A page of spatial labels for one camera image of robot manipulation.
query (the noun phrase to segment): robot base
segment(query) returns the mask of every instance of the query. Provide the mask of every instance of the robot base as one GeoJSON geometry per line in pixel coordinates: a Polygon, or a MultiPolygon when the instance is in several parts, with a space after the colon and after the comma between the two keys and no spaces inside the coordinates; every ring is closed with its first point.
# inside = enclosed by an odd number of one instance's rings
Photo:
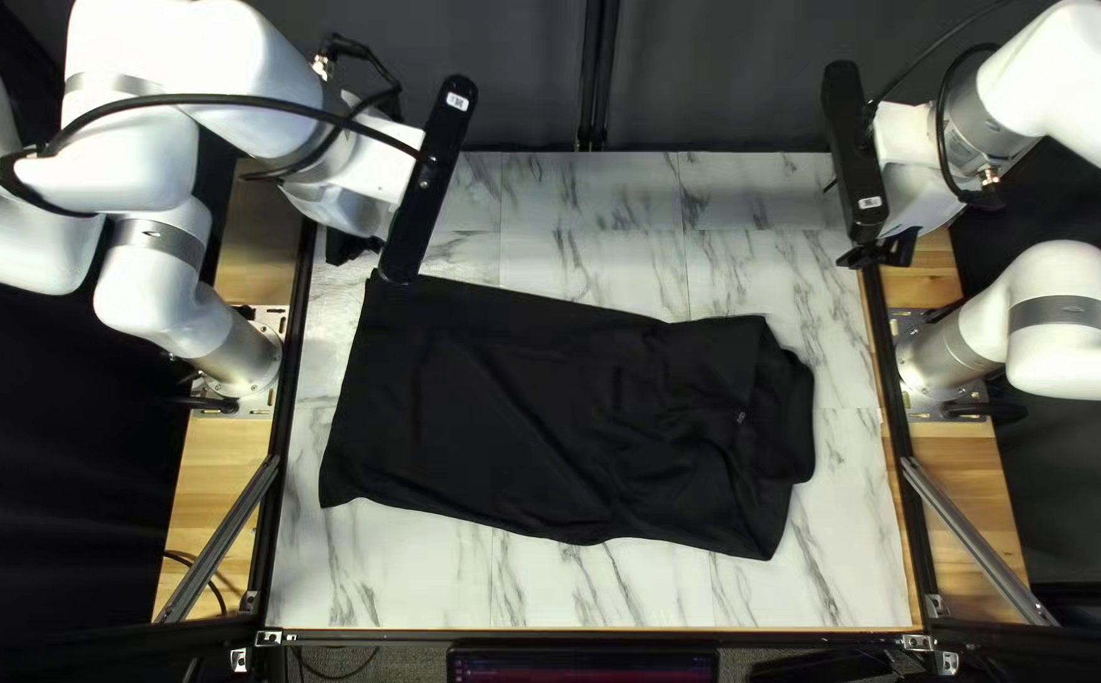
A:
{"type": "MultiPolygon", "coordinates": [[[[925,321],[925,314],[929,308],[889,308],[891,316],[892,338],[902,339],[912,334],[920,334],[929,322],[925,321]]],[[[946,416],[942,414],[942,404],[966,404],[989,403],[988,388],[982,379],[969,381],[963,387],[955,390],[958,398],[951,401],[941,401],[924,395],[920,391],[914,391],[904,381],[900,383],[900,395],[905,399],[905,412],[908,413],[908,422],[984,422],[988,418],[984,414],[959,414],[946,416]]]]}
{"type": "MultiPolygon", "coordinates": [[[[249,305],[254,308],[254,325],[273,347],[283,348],[284,337],[287,333],[288,306],[271,305],[249,305]]],[[[235,413],[222,413],[218,410],[194,410],[193,416],[209,418],[210,420],[272,420],[275,410],[275,384],[277,379],[272,380],[266,387],[222,387],[208,377],[200,377],[193,382],[193,395],[200,399],[225,399],[228,395],[247,394],[239,398],[239,411],[235,413]]]]}

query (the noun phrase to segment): metal mounting plate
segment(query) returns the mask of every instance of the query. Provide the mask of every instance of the metal mounting plate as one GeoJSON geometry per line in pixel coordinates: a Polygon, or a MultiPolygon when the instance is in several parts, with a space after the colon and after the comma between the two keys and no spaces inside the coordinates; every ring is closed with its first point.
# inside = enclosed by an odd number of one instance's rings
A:
{"type": "Polygon", "coordinates": [[[242,614],[254,614],[254,606],[259,604],[259,590],[247,590],[239,600],[239,611],[242,614]]]}
{"type": "Polygon", "coordinates": [[[958,675],[959,655],[955,652],[935,652],[934,669],[938,675],[958,675]]]}
{"type": "MultiPolygon", "coordinates": [[[[889,308],[887,323],[892,327],[892,338],[909,334],[920,334],[920,330],[928,325],[925,322],[925,314],[929,308],[889,308]]],[[[905,412],[908,413],[908,422],[984,422],[988,420],[983,414],[942,416],[942,401],[936,401],[918,391],[911,391],[904,382],[900,383],[900,393],[905,399],[905,412]]],[[[988,403],[989,392],[981,379],[964,383],[959,388],[959,398],[956,403],[988,403]]]]}
{"type": "MultiPolygon", "coordinates": [[[[287,305],[264,305],[248,304],[254,308],[254,321],[252,325],[260,332],[269,336],[275,335],[284,342],[288,333],[288,306],[287,305]]],[[[211,387],[206,384],[206,379],[200,377],[193,382],[193,395],[201,398],[221,399],[211,387]]],[[[272,420],[275,411],[275,381],[262,391],[251,395],[243,395],[239,399],[239,411],[226,414],[221,411],[193,411],[193,416],[206,418],[207,420],[272,420]]]]}
{"type": "Polygon", "coordinates": [[[930,618],[945,618],[951,616],[951,610],[946,607],[946,600],[942,596],[937,593],[927,593],[925,595],[925,611],[929,614],[930,618]]]}
{"type": "Polygon", "coordinates": [[[924,633],[905,633],[900,637],[900,646],[911,652],[934,651],[934,640],[924,633]]]}
{"type": "Polygon", "coordinates": [[[257,630],[254,632],[254,646],[257,648],[271,648],[281,644],[280,630],[257,630]]]}
{"type": "Polygon", "coordinates": [[[230,650],[230,670],[235,673],[247,673],[247,648],[230,650]]]}

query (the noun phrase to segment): qr code label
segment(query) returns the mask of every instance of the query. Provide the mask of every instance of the qr code label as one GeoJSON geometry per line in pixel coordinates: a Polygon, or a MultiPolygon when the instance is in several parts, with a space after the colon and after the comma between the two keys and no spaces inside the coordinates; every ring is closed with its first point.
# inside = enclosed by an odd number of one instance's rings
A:
{"type": "Polygon", "coordinates": [[[461,109],[462,111],[470,108],[470,100],[467,100],[457,93],[449,93],[445,97],[445,104],[451,106],[454,109],[461,109]]]}

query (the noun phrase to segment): black metal frame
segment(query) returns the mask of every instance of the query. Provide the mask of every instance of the black metal frame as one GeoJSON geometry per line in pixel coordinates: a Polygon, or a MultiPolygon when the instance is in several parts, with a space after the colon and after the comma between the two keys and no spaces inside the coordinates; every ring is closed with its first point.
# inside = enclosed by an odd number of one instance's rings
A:
{"type": "Polygon", "coordinates": [[[585,46],[579,57],[577,152],[600,152],[609,145],[607,126],[620,12],[620,0],[588,0],[585,7],[585,46]]]}
{"type": "Polygon", "coordinates": [[[896,630],[620,630],[620,629],[281,629],[288,647],[373,646],[521,646],[647,647],[698,646],[716,648],[895,648],[896,630]]]}
{"type": "Polygon", "coordinates": [[[288,465],[288,437],[293,433],[293,406],[298,395],[301,348],[306,335],[306,308],[309,302],[309,279],[314,274],[317,230],[318,226],[313,220],[301,221],[298,264],[294,272],[293,294],[288,299],[288,333],[284,340],[284,358],[281,359],[275,419],[272,421],[272,435],[268,442],[269,457],[280,456],[281,463],[273,485],[259,503],[254,548],[247,578],[247,590],[258,590],[260,596],[254,600],[254,615],[260,617],[260,624],[262,616],[268,614],[269,592],[265,588],[272,582],[275,535],[281,528],[281,501],[288,465]]]}
{"type": "Polygon", "coordinates": [[[119,662],[228,657],[231,649],[252,643],[257,629],[254,615],[236,615],[8,639],[0,641],[0,681],[55,680],[50,675],[119,662]]]}
{"type": "MultiPolygon", "coordinates": [[[[199,599],[201,592],[205,592],[206,584],[218,570],[226,553],[230,551],[230,545],[239,536],[250,513],[272,489],[272,483],[277,479],[281,462],[284,459],[282,456],[271,454],[260,464],[230,511],[209,536],[200,554],[188,566],[187,573],[184,573],[184,578],[179,579],[172,597],[167,598],[159,618],[154,620],[155,624],[177,624],[193,611],[195,601],[199,599]]],[[[254,601],[249,601],[247,607],[254,610],[254,601]]]]}
{"type": "Polygon", "coordinates": [[[937,618],[930,622],[929,630],[937,642],[952,646],[967,655],[1060,668],[1069,681],[1084,680],[1078,671],[1083,675],[1101,675],[1101,630],[957,618],[937,618]]]}
{"type": "MultiPolygon", "coordinates": [[[[887,303],[883,293],[883,274],[873,265],[862,271],[862,293],[871,319],[871,339],[874,344],[874,359],[879,383],[883,387],[883,402],[886,409],[884,420],[887,435],[892,437],[892,460],[896,464],[896,486],[900,489],[901,512],[905,517],[905,535],[908,539],[908,554],[912,557],[913,582],[917,596],[937,594],[937,576],[934,575],[934,555],[930,552],[929,530],[925,525],[925,505],[920,496],[905,480],[901,460],[913,457],[913,442],[908,435],[908,414],[905,401],[898,391],[891,388],[897,383],[896,355],[892,344],[892,328],[887,323],[887,303]]],[[[922,625],[928,626],[929,612],[922,610],[922,625]]]]}

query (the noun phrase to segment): black support pole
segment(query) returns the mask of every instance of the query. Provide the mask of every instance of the black support pole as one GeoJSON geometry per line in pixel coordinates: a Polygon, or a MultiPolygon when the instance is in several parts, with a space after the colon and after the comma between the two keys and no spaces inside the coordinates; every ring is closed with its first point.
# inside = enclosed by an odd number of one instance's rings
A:
{"type": "Polygon", "coordinates": [[[607,147],[613,54],[618,50],[620,0],[588,0],[585,43],[579,57],[579,126],[576,151],[599,152],[607,147]]]}
{"type": "MultiPolygon", "coordinates": [[[[924,604],[925,596],[937,593],[937,577],[934,576],[929,533],[925,529],[925,506],[917,491],[905,480],[901,464],[901,460],[913,457],[913,442],[908,434],[905,401],[897,390],[900,378],[896,375],[896,350],[892,344],[892,329],[887,326],[883,275],[879,273],[877,263],[871,263],[861,272],[866,311],[871,318],[871,338],[874,342],[879,384],[883,387],[887,433],[892,436],[892,462],[896,464],[896,486],[900,489],[900,505],[905,516],[905,535],[908,539],[908,554],[912,557],[913,581],[917,586],[917,598],[924,604]]],[[[922,609],[923,624],[928,625],[929,618],[929,612],[922,609]]]]}

